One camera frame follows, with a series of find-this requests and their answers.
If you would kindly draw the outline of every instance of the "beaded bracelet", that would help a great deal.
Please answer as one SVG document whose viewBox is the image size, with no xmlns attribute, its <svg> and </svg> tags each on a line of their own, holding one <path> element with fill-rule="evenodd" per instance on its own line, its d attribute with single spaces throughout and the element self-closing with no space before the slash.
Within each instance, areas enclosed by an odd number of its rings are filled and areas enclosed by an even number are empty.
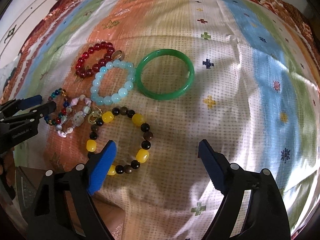
<svg viewBox="0 0 320 240">
<path fill-rule="evenodd" d="M 128 70 L 126 83 L 122 88 L 119 89 L 118 93 L 114 93 L 112 96 L 106 96 L 103 98 L 98 94 L 101 79 L 103 78 L 104 74 L 113 67 L 119 67 Z M 92 101 L 96 102 L 98 106 L 102 106 L 103 104 L 109 106 L 113 103 L 120 102 L 121 98 L 126 97 L 128 91 L 132 90 L 133 88 L 133 82 L 135 81 L 135 71 L 136 69 L 134 68 L 133 63 L 130 62 L 120 61 L 119 59 L 116 59 L 113 62 L 108 62 L 106 66 L 100 68 L 100 72 L 96 74 L 96 79 L 92 82 L 93 86 L 90 89 Z"/>
<path fill-rule="evenodd" d="M 92 68 L 85 69 L 84 62 L 89 58 L 90 54 L 93 54 L 95 51 L 99 51 L 101 49 L 106 49 L 107 53 L 104 54 L 102 59 L 99 59 L 97 64 L 93 64 Z M 89 47 L 88 51 L 82 54 L 82 57 L 78 59 L 78 63 L 76 65 L 76 75 L 80 78 L 92 77 L 94 73 L 99 72 L 102 66 L 105 66 L 107 62 L 111 61 L 111 56 L 115 52 L 115 48 L 111 42 L 101 42 L 95 44 L 93 47 Z"/>
<path fill-rule="evenodd" d="M 67 130 L 65 132 L 62 131 L 62 124 L 68 120 L 68 115 L 65 115 L 63 117 L 63 120 L 61 119 L 61 124 L 56 125 L 57 133 L 62 138 L 66 138 L 69 133 L 73 132 L 74 128 L 79 127 L 81 124 L 83 124 L 85 117 L 87 116 L 87 114 L 89 114 L 91 112 L 91 108 L 90 108 L 91 102 L 92 102 L 91 99 L 87 98 L 85 95 L 80 95 L 79 97 L 73 98 L 71 100 L 70 106 L 67 107 L 67 109 L 66 109 L 67 113 L 72 112 L 72 107 L 76 106 L 78 104 L 79 100 L 80 101 L 84 100 L 86 106 L 84 106 L 82 108 L 82 111 L 75 113 L 75 115 L 72 118 L 73 125 L 71 127 L 67 128 Z"/>
<path fill-rule="evenodd" d="M 68 107 L 70 104 L 68 102 L 68 97 L 66 95 L 66 91 L 62 88 L 59 88 L 57 90 L 55 90 L 51 96 L 49 96 L 48 98 L 48 102 L 52 101 L 56 96 L 58 95 L 62 95 L 63 96 L 63 108 L 61 109 L 60 113 L 58 114 L 58 117 L 57 118 L 54 118 L 54 119 L 51 119 L 49 115 L 46 115 L 44 117 L 44 120 L 45 122 L 48 124 L 48 125 L 58 125 L 58 124 L 61 124 L 61 119 L 65 119 L 65 115 L 67 115 L 67 110 L 66 110 L 66 107 Z"/>
<path fill-rule="evenodd" d="M 144 120 L 144 117 L 141 114 L 136 114 L 135 111 L 129 110 L 127 107 L 123 106 L 120 109 L 115 107 L 112 111 L 105 112 L 102 116 L 98 117 L 95 121 L 95 124 L 91 126 L 90 139 L 87 141 L 86 149 L 88 150 L 88 158 L 90 158 L 93 152 L 97 148 L 96 139 L 98 138 L 97 132 L 99 131 L 99 127 L 104 123 L 111 122 L 115 116 L 117 115 L 127 115 L 132 122 L 139 126 L 141 131 L 144 132 L 143 138 L 145 139 L 141 143 L 141 149 L 137 152 L 136 158 L 131 161 L 130 164 L 122 165 L 111 165 L 108 171 L 108 175 L 123 174 L 124 172 L 127 174 L 131 174 L 133 170 L 137 170 L 140 168 L 140 163 L 145 163 L 149 158 L 148 150 L 151 148 L 150 140 L 153 138 L 153 133 L 150 131 L 150 125 L 147 124 Z"/>
</svg>

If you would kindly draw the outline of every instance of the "green cross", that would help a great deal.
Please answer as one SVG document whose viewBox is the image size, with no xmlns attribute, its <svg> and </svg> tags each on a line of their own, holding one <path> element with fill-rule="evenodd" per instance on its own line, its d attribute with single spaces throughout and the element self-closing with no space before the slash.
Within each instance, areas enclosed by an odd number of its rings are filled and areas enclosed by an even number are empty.
<svg viewBox="0 0 320 240">
<path fill-rule="evenodd" d="M 201 34 L 201 38 L 204 38 L 205 40 L 211 39 L 211 35 L 208 35 L 208 33 L 204 33 L 204 34 Z"/>
<path fill-rule="evenodd" d="M 205 210 L 206 206 L 201 206 L 201 202 L 198 202 L 196 208 L 191 208 L 191 213 L 196 213 L 196 216 L 199 216 L 201 212 Z"/>
</svg>

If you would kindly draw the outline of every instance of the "blue bead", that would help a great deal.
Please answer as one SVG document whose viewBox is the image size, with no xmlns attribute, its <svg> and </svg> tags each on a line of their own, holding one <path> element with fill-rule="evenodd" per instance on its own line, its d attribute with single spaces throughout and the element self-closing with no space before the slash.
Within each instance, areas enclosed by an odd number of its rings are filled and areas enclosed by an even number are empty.
<svg viewBox="0 0 320 240">
<path fill-rule="evenodd" d="M 106 106 L 110 106 L 112 104 L 112 99 L 111 99 L 111 96 L 106 96 L 104 99 L 103 99 L 103 102 Z"/>
<path fill-rule="evenodd" d="M 92 85 L 94 86 L 94 87 L 99 87 L 100 86 L 100 80 L 98 80 L 98 79 L 95 79 L 95 80 L 93 80 L 92 81 Z"/>
<path fill-rule="evenodd" d="M 118 94 L 121 96 L 121 98 L 124 98 L 128 94 L 128 91 L 125 88 L 120 88 Z"/>
<path fill-rule="evenodd" d="M 97 106 L 102 106 L 103 105 L 103 97 L 98 97 L 97 98 L 97 101 L 96 101 L 96 104 L 97 104 Z"/>
<path fill-rule="evenodd" d="M 111 96 L 112 102 L 118 103 L 121 100 L 121 96 L 118 93 L 115 93 Z"/>
<path fill-rule="evenodd" d="M 102 78 L 103 78 L 103 73 L 100 73 L 100 72 L 98 72 L 97 74 L 96 74 L 96 79 L 97 80 L 101 80 Z"/>
<path fill-rule="evenodd" d="M 121 61 L 119 59 L 116 59 L 113 61 L 113 66 L 114 67 L 119 67 L 119 64 L 121 63 Z"/>
<path fill-rule="evenodd" d="M 126 61 L 120 61 L 119 63 L 119 68 L 125 68 L 127 65 L 127 62 Z"/>
<path fill-rule="evenodd" d="M 134 67 L 133 63 L 127 62 L 126 68 L 132 68 L 132 67 Z"/>
<path fill-rule="evenodd" d="M 101 68 L 100 68 L 100 72 L 101 72 L 101 73 L 104 73 L 104 74 L 105 74 L 107 71 L 108 71 L 107 67 L 101 67 Z"/>
<path fill-rule="evenodd" d="M 91 100 L 94 101 L 94 102 L 97 100 L 98 97 L 99 97 L 98 93 L 93 93 L 90 96 Z"/>
<path fill-rule="evenodd" d="M 127 81 L 124 83 L 124 88 L 127 89 L 128 91 L 133 89 L 133 83 L 131 81 Z"/>
<path fill-rule="evenodd" d="M 95 86 L 91 87 L 91 88 L 90 88 L 90 92 L 91 92 L 92 94 L 98 93 L 98 92 L 99 92 L 99 87 L 95 87 Z"/>
<path fill-rule="evenodd" d="M 131 81 L 131 82 L 135 82 L 136 77 L 134 76 L 134 74 L 130 74 L 127 76 L 127 81 Z"/>
<path fill-rule="evenodd" d="M 108 62 L 108 63 L 106 64 L 106 68 L 107 68 L 107 69 L 112 69 L 112 68 L 113 68 L 113 63 L 112 63 L 112 62 Z"/>
<path fill-rule="evenodd" d="M 135 75 L 136 69 L 135 68 L 128 68 L 128 75 L 133 74 Z"/>
</svg>

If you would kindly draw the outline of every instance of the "jade bangle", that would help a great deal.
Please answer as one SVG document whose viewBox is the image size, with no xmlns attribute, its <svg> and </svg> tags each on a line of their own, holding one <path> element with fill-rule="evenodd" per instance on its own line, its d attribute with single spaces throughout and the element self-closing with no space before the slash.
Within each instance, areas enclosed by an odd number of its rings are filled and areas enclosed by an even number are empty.
<svg viewBox="0 0 320 240">
<path fill-rule="evenodd" d="M 179 59 L 182 59 L 188 67 L 189 70 L 189 77 L 187 82 L 183 85 L 183 87 L 181 87 L 179 90 L 172 92 L 172 93 L 167 93 L 167 94 L 156 94 L 154 92 L 151 92 L 150 90 L 146 89 L 146 87 L 142 84 L 141 81 L 141 75 L 142 75 L 142 71 L 144 66 L 150 61 L 153 60 L 156 57 L 160 57 L 160 56 L 174 56 L 177 57 Z M 154 100 L 171 100 L 174 98 L 177 98 L 181 95 L 183 95 L 187 89 L 189 89 L 189 87 L 191 86 L 191 84 L 193 83 L 193 80 L 195 79 L 195 70 L 193 68 L 193 64 L 191 62 L 191 60 L 182 52 L 177 51 L 175 49 L 160 49 L 160 50 L 156 50 L 151 52 L 150 54 L 146 55 L 142 61 L 139 63 L 138 67 L 137 67 L 137 71 L 136 71 L 136 84 L 137 87 L 139 89 L 139 91 L 144 94 L 145 96 L 152 98 Z"/>
</svg>

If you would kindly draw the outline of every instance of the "yellow cross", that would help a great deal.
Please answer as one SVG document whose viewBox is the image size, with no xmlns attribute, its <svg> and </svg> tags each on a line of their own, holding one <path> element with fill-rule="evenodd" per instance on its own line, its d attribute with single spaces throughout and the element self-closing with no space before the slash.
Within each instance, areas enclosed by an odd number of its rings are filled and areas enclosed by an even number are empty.
<svg viewBox="0 0 320 240">
<path fill-rule="evenodd" d="M 280 113 L 280 120 L 281 120 L 281 122 L 286 123 L 286 122 L 288 121 L 288 116 L 287 116 L 287 114 L 281 112 L 281 113 Z"/>
<path fill-rule="evenodd" d="M 212 100 L 212 96 L 208 96 L 207 99 L 203 99 L 203 102 L 208 105 L 208 109 L 212 108 L 216 104 L 216 101 Z"/>
</svg>

